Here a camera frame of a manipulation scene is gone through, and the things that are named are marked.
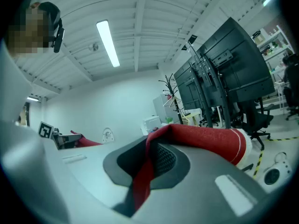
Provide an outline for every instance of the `ceiling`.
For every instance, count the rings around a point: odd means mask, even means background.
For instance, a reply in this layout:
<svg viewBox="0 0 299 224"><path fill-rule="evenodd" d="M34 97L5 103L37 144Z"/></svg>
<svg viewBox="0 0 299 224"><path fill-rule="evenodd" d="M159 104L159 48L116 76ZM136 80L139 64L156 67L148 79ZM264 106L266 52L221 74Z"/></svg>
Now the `ceiling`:
<svg viewBox="0 0 299 224"><path fill-rule="evenodd" d="M32 83L32 96L50 99L65 90L105 77L158 69L181 62L192 34L204 43L228 17L246 25L263 0L32 0L50 1L61 10L65 35L59 53L19 57L18 67ZM114 68L96 23L109 22L120 67ZM93 44L99 49L93 51Z"/></svg>

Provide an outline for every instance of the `white appliance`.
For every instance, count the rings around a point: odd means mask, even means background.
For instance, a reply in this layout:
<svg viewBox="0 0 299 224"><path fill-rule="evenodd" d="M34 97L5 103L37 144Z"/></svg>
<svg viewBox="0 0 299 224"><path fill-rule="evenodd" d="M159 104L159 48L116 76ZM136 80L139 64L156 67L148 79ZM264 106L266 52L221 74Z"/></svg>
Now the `white appliance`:
<svg viewBox="0 0 299 224"><path fill-rule="evenodd" d="M162 123L166 123L166 118L170 117L173 119L172 121L174 123L177 123L179 122L179 119L178 112L174 111L176 107L169 107L171 102L169 102L168 105L163 106L167 102L167 100L168 98L165 94L159 95L156 99L153 100L157 116L160 117Z"/></svg>
<svg viewBox="0 0 299 224"><path fill-rule="evenodd" d="M158 116L152 116L150 118L143 120L143 125L147 132L151 132L153 128L158 127L161 128L162 124L160 118Z"/></svg>
<svg viewBox="0 0 299 224"><path fill-rule="evenodd" d="M274 165L265 170L257 182L266 192L270 193L280 186L287 184L291 176L292 169L285 156L283 160L275 160Z"/></svg>

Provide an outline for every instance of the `refrigerator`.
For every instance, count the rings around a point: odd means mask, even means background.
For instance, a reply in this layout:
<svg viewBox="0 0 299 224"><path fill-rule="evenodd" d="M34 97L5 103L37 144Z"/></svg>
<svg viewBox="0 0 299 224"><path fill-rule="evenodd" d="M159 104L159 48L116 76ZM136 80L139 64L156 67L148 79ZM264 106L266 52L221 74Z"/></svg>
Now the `refrigerator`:
<svg viewBox="0 0 299 224"><path fill-rule="evenodd" d="M153 100L157 116L159 116L162 123L167 123L166 118L168 117L172 117L174 123L179 123L178 113L174 111L176 109L174 103L172 107L169 107L171 101L166 106L163 106L167 100L167 95L165 94L161 94Z"/></svg>

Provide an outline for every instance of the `white wall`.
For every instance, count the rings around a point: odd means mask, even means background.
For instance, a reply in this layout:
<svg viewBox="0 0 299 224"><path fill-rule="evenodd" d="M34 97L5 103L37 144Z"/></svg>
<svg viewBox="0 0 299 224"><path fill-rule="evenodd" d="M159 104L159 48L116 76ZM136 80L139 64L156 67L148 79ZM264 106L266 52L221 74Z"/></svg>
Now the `white wall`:
<svg viewBox="0 0 299 224"><path fill-rule="evenodd" d="M162 93L161 78L159 70L151 70L80 86L47 101L46 122L95 142L109 127L116 141L130 142L142 136L142 120L156 114L153 99Z"/></svg>
<svg viewBox="0 0 299 224"><path fill-rule="evenodd" d="M38 132L39 124L42 121L42 106L39 102L30 102L29 122L30 128Z"/></svg>
<svg viewBox="0 0 299 224"><path fill-rule="evenodd" d="M269 3L265 6L251 21L245 25L244 30L252 36L256 31L262 29L270 21L276 18L281 13L280 8L276 3Z"/></svg>

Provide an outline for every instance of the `white device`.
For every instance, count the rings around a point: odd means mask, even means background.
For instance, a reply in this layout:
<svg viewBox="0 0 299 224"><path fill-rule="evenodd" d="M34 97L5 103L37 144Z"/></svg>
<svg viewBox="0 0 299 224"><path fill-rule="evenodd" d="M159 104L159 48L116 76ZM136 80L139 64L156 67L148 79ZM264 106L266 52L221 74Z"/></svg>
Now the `white device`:
<svg viewBox="0 0 299 224"><path fill-rule="evenodd" d="M284 154L285 158L281 158L278 161L278 156ZM263 175L257 181L262 188L270 193L275 189L285 185L292 176L292 169L290 163L286 159L286 153L280 152L275 156L274 164L267 168Z"/></svg>
<svg viewBox="0 0 299 224"><path fill-rule="evenodd" d="M103 131L103 140L102 140L103 144L114 142L114 140L115 139L114 139L114 135L113 135L112 130L109 129L109 128L104 129L104 131Z"/></svg>
<svg viewBox="0 0 299 224"><path fill-rule="evenodd" d="M144 119L143 125L147 132L151 132L155 127L160 128L162 126L159 116L152 116L150 118Z"/></svg>

